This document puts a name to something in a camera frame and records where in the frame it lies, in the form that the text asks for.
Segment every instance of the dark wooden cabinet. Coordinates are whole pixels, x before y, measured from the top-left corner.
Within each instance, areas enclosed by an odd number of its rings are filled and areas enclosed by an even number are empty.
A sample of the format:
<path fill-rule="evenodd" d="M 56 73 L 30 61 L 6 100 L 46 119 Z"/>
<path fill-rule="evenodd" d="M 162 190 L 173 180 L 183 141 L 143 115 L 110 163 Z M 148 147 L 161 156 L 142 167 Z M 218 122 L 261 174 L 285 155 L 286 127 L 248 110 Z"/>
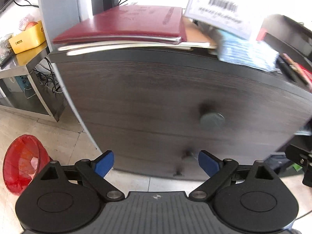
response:
<path fill-rule="evenodd" d="M 312 114 L 304 85 L 192 51 L 56 52 L 51 58 L 100 150 L 113 150 L 114 167 L 133 173 L 205 180 L 197 160 L 185 154 L 205 149 L 252 164 Z M 203 126 L 200 118 L 209 112 L 224 123 Z"/>

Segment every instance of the gray ribbed plate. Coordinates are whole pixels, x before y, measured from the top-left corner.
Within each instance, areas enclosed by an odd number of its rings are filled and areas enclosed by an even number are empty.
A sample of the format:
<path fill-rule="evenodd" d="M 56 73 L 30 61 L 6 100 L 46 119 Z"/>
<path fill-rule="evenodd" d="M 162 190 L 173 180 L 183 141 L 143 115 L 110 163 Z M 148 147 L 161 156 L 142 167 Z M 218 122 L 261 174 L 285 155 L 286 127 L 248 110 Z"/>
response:
<path fill-rule="evenodd" d="M 208 204 L 184 192 L 131 192 L 110 202 L 90 225 L 72 234 L 238 234 L 222 224 Z"/>

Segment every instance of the green object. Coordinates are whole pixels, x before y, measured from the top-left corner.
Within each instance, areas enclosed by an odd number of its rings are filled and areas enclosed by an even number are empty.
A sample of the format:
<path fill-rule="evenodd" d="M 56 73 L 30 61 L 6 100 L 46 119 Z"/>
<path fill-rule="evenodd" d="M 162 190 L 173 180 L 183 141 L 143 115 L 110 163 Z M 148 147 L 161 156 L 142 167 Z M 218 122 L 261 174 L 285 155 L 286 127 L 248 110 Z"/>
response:
<path fill-rule="evenodd" d="M 302 167 L 300 166 L 300 165 L 298 165 L 298 164 L 293 164 L 292 165 L 292 167 L 298 172 L 298 171 L 300 171 L 301 169 L 302 169 Z"/>

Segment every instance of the floor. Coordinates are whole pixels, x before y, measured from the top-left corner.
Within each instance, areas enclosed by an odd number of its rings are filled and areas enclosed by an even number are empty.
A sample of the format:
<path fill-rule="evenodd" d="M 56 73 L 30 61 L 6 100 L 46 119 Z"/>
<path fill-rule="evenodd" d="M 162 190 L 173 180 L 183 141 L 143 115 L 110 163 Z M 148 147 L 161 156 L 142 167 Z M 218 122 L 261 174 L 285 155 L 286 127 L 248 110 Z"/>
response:
<path fill-rule="evenodd" d="M 66 107 L 58 123 L 17 113 L 0 110 L 0 162 L 11 142 L 22 134 L 36 136 L 48 151 L 51 158 L 62 165 L 74 164 L 87 158 L 94 159 L 100 153 L 83 132 L 71 109 Z M 7 191 L 3 177 L 0 175 L 0 233 L 19 234 L 21 226 L 15 215 L 17 196 Z M 176 181 L 148 176 L 140 176 L 111 170 L 105 177 L 114 186 L 127 194 L 129 191 L 181 191 L 190 193 L 200 182 Z M 312 209 L 312 188 L 302 185 L 302 176 L 283 178 L 283 182 L 291 190 L 299 202 L 301 216 Z M 311 233 L 312 213 L 294 223 L 294 228 L 302 234 Z"/>

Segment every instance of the stack of books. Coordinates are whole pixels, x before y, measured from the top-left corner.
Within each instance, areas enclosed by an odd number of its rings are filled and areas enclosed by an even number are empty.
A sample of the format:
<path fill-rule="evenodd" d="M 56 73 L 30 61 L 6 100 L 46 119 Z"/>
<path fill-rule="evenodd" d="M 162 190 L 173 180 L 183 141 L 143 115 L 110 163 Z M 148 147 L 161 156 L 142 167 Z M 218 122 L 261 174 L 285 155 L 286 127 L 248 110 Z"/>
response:
<path fill-rule="evenodd" d="M 97 51 L 165 47 L 216 48 L 216 43 L 182 15 L 182 8 L 127 5 L 109 9 L 68 29 L 53 40 L 59 51 L 79 55 Z"/>

